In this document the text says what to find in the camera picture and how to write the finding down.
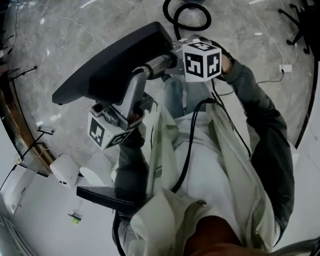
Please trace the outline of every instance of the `tiled floor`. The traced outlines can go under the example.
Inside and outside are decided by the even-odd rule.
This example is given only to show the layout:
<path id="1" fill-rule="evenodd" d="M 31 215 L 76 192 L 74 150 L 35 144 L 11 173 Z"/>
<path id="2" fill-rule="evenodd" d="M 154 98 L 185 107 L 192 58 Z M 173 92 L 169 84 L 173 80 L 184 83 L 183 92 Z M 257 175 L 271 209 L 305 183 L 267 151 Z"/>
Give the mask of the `tiled floor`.
<path id="1" fill-rule="evenodd" d="M 248 1 L 206 0 L 204 6 L 212 16 L 212 24 L 199 34 L 217 41 L 236 59 L 249 66 L 257 82 L 278 80 L 281 77 L 279 64 L 282 64 L 283 58 L 256 19 Z M 93 101 L 82 98 L 58 106 L 52 103 L 55 90 L 101 48 L 106 48 L 150 22 L 161 22 L 175 39 L 173 26 L 162 12 L 163 0 L 96 0 L 82 8 L 86 2 L 87 0 L 20 1 L 17 39 L 8 58 L 11 68 L 26 70 L 34 65 L 38 66 L 37 71 L 16 81 L 29 126 L 33 131 L 37 124 L 53 127 L 54 136 L 44 136 L 43 140 L 53 148 L 51 151 L 54 155 L 66 153 L 79 165 L 84 165 L 98 150 L 93 143 L 85 150 L 70 150 L 84 148 L 90 142 L 87 136 L 87 115 L 88 107 Z M 14 33 L 15 4 L 13 2 L 10 15 L 7 15 L 7 35 Z M 178 0 L 172 0 L 169 12 L 173 14 L 181 4 Z M 296 35 L 297 28 L 285 16 L 280 15 L 278 9 L 284 8 L 295 17 L 289 8 L 289 0 L 264 0 L 252 7 L 277 43 L 285 62 L 293 66 L 293 72 L 286 73 L 281 82 L 263 83 L 261 87 L 283 114 L 288 125 L 288 138 L 294 144 L 309 104 L 314 60 L 311 55 L 303 53 L 303 40 L 295 46 L 286 44 L 286 39 L 292 39 Z M 204 19 L 204 15 L 198 10 L 185 10 L 180 18 L 182 22 L 192 26 L 202 24 Z M 191 34 L 181 31 L 183 37 Z M 159 79 L 147 82 L 146 92 L 158 102 L 161 102 L 162 89 L 163 83 Z M 225 83 L 218 83 L 217 89 L 220 93 L 231 90 Z M 224 96 L 223 100 L 238 130 L 248 140 L 245 117 L 235 95 Z M 146 121 L 150 123 L 152 117 L 152 114 L 147 116 Z M 105 154 L 115 161 L 117 152 L 117 148 L 112 148 Z"/>

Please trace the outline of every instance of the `concrete floor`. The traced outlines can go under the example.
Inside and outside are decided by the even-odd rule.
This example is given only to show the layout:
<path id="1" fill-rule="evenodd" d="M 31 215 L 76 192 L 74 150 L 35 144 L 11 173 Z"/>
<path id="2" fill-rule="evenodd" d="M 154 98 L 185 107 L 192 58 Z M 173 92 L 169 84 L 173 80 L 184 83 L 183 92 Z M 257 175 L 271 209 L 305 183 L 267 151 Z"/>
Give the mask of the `concrete floor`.
<path id="1" fill-rule="evenodd" d="M 8 57 L 11 68 L 27 70 L 34 65 L 38 70 L 17 79 L 16 87 L 23 111 L 31 130 L 36 134 L 37 125 L 52 127 L 53 136 L 43 141 L 58 157 L 70 155 L 80 166 L 84 165 L 98 148 L 87 136 L 88 108 L 94 103 L 82 98 L 64 106 L 52 103 L 55 90 L 86 61 L 101 49 L 153 21 L 159 21 L 175 39 L 173 26 L 162 12 L 163 0 L 96 0 L 82 7 L 87 0 L 37 0 L 20 1 L 17 16 L 17 39 Z M 199 34 L 225 47 L 234 58 L 249 66 L 257 82 L 278 80 L 279 64 L 283 58 L 273 40 L 258 22 L 248 4 L 249 0 L 207 0 L 204 6 L 212 16 L 209 29 Z M 15 30 L 16 3 L 12 2 L 7 13 L 6 34 Z M 172 0 L 171 15 L 181 5 Z M 264 0 L 252 5 L 269 35 L 275 40 L 285 62 L 293 66 L 281 82 L 263 83 L 261 87 L 271 97 L 288 125 L 288 138 L 293 144 L 298 138 L 306 109 L 309 104 L 313 80 L 313 57 L 303 53 L 303 39 L 295 46 L 288 46 L 286 39 L 293 39 L 298 29 L 288 18 L 278 13 L 283 8 L 296 17 L 289 8 L 289 0 Z M 198 10 L 184 11 L 180 20 L 197 26 L 205 22 Z M 191 32 L 181 31 L 183 37 Z M 163 82 L 148 81 L 146 92 L 159 103 L 162 99 Z M 218 83 L 219 93 L 230 92 L 225 83 Z M 230 111 L 238 130 L 248 141 L 245 117 L 234 94 L 222 98 Z M 146 117 L 152 123 L 153 115 Z M 104 152 L 115 162 L 116 147 Z"/>

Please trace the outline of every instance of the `white cable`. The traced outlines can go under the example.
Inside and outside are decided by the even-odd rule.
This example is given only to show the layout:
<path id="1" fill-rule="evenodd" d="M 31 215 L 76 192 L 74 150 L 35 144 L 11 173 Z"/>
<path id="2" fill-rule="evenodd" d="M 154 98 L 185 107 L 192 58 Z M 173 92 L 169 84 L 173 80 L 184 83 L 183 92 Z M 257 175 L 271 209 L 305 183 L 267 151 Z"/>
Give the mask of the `white cable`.
<path id="1" fill-rule="evenodd" d="M 83 29 L 84 29 L 85 31 L 87 31 L 87 32 L 93 37 L 95 44 L 100 48 L 100 50 L 101 50 L 101 51 L 103 50 L 102 47 L 100 46 L 100 44 L 98 44 L 95 35 L 92 34 L 84 25 L 76 22 L 73 18 L 62 17 L 59 13 L 57 13 L 57 12 L 55 12 L 54 10 L 50 9 L 48 6 L 44 5 L 43 3 L 38 3 L 38 4 L 44 6 L 44 7 L 47 8 L 50 12 L 53 12 L 55 15 L 58 15 L 61 19 L 73 21 L 75 24 L 83 27 Z"/>
<path id="2" fill-rule="evenodd" d="M 269 35 L 266 26 L 265 26 L 265 25 L 262 23 L 262 21 L 258 18 L 255 9 L 252 7 L 251 4 L 249 4 L 249 5 L 250 5 L 250 7 L 252 8 L 252 11 L 254 12 L 254 15 L 255 15 L 256 19 L 257 19 L 258 22 L 260 22 L 261 25 L 263 26 L 266 35 L 269 37 L 269 39 L 271 39 L 271 40 L 273 41 L 273 43 L 275 44 L 275 47 L 277 48 L 278 52 L 280 53 L 280 55 L 281 55 L 281 57 L 282 57 L 282 68 L 283 68 L 284 64 L 287 63 L 287 60 L 285 59 L 284 55 L 283 55 L 282 52 L 280 51 L 280 49 L 279 49 L 276 41 Z"/>
<path id="3" fill-rule="evenodd" d="M 92 142 L 92 140 L 90 140 L 89 143 L 83 148 L 67 148 L 67 150 L 85 150 L 90 145 L 91 142 Z M 40 149 L 41 149 L 41 154 L 39 156 L 36 156 L 33 154 L 31 156 L 35 157 L 35 158 L 40 158 L 41 155 L 43 154 L 43 150 L 56 150 L 55 148 L 52 148 L 52 147 L 44 148 L 42 146 L 40 146 Z"/>

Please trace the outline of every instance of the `person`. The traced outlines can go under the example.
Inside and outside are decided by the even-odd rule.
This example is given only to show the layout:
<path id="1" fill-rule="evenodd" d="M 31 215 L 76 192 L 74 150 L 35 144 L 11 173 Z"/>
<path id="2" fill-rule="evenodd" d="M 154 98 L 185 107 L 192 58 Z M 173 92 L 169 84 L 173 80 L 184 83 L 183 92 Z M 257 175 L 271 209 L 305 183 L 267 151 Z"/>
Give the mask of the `person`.
<path id="1" fill-rule="evenodd" d="M 126 255 L 266 255 L 288 225 L 295 182 L 286 123 L 252 71 L 223 48 L 222 53 L 223 77 L 247 117 L 252 156 L 248 159 L 223 109 L 204 104 L 186 177 L 177 193 L 170 191 L 185 164 L 193 112 L 212 96 L 203 82 L 164 76 L 165 107 L 154 126 L 150 168 L 138 129 L 120 146 L 118 173 L 134 168 L 155 179 L 153 198 L 118 229 Z M 144 193 L 147 182 L 135 189 Z"/>

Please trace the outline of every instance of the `jeans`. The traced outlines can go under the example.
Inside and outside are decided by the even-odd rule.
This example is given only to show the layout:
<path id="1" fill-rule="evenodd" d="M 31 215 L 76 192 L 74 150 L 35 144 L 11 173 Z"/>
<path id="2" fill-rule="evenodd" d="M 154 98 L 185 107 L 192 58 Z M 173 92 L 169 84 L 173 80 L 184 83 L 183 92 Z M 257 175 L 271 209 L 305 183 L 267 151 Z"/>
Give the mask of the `jeans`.
<path id="1" fill-rule="evenodd" d="M 184 86 L 186 89 L 186 108 L 184 108 L 182 103 L 183 82 L 176 77 L 165 81 L 163 103 L 173 119 L 194 112 L 200 101 L 210 98 L 209 89 L 204 82 L 184 82 Z M 206 104 L 203 104 L 199 111 L 205 112 Z"/>

